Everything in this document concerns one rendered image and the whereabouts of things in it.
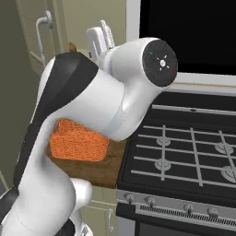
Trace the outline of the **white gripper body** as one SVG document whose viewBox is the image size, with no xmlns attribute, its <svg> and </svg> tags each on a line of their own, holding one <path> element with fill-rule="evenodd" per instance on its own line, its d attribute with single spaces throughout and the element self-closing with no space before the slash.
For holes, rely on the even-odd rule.
<svg viewBox="0 0 236 236">
<path fill-rule="evenodd" d="M 111 28 L 104 20 L 99 27 L 87 29 L 88 51 L 91 59 L 98 59 L 100 55 L 115 47 Z"/>
</svg>

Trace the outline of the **orange woven basket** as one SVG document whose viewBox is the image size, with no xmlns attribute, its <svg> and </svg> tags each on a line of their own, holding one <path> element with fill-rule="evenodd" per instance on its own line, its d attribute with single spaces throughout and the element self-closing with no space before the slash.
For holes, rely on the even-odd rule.
<svg viewBox="0 0 236 236">
<path fill-rule="evenodd" d="M 50 150 L 57 159 L 98 162 L 104 160 L 110 139 L 68 119 L 60 119 L 50 137 Z"/>
</svg>

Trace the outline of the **beige base cabinet door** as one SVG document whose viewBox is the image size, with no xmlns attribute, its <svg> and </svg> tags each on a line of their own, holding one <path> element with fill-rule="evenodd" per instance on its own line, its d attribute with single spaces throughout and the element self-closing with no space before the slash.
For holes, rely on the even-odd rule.
<svg viewBox="0 0 236 236">
<path fill-rule="evenodd" d="M 114 230 L 112 234 L 108 229 L 108 209 L 113 210 L 112 225 Z M 88 224 L 94 236 L 118 236 L 116 224 L 116 205 L 92 202 L 88 206 L 81 208 L 81 215 L 85 223 Z"/>
</svg>

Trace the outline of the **beige drawer front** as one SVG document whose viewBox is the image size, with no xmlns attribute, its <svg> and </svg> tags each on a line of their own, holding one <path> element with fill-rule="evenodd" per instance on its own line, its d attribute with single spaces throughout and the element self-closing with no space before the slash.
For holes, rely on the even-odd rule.
<svg viewBox="0 0 236 236">
<path fill-rule="evenodd" d="M 103 202 L 107 204 L 116 204 L 116 190 L 111 188 L 93 187 L 93 196 L 94 201 Z"/>
</svg>

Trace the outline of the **black gas stove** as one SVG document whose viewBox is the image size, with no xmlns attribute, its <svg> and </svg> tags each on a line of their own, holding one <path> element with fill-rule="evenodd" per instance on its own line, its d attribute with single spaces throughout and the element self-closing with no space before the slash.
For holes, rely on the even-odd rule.
<svg viewBox="0 0 236 236">
<path fill-rule="evenodd" d="M 116 201 L 118 236 L 236 236 L 236 96 L 161 93 L 127 142 Z"/>
</svg>

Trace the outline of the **silver stove knob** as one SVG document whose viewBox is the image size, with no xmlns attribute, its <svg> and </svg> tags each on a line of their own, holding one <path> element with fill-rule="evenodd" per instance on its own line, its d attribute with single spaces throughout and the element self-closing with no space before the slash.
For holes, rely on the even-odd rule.
<svg viewBox="0 0 236 236">
<path fill-rule="evenodd" d="M 207 209 L 207 214 L 211 217 L 211 218 L 218 218 L 218 210 L 215 207 L 209 207 Z"/>
<path fill-rule="evenodd" d="M 152 196 L 148 196 L 145 201 L 150 208 L 153 208 L 157 204 L 156 198 Z"/>
<path fill-rule="evenodd" d="M 133 194 L 125 194 L 124 198 L 130 205 L 132 205 L 136 200 L 136 198 Z"/>
<path fill-rule="evenodd" d="M 191 204 L 185 204 L 183 206 L 183 209 L 188 215 L 191 215 L 195 210 L 194 207 Z"/>
</svg>

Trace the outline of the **black microwave with white frame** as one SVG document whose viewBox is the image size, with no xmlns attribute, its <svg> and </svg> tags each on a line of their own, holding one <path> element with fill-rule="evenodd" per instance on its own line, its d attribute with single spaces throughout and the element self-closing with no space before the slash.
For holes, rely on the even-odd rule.
<svg viewBox="0 0 236 236">
<path fill-rule="evenodd" d="M 156 37 L 178 58 L 171 91 L 236 96 L 236 0 L 125 0 L 126 39 Z"/>
</svg>

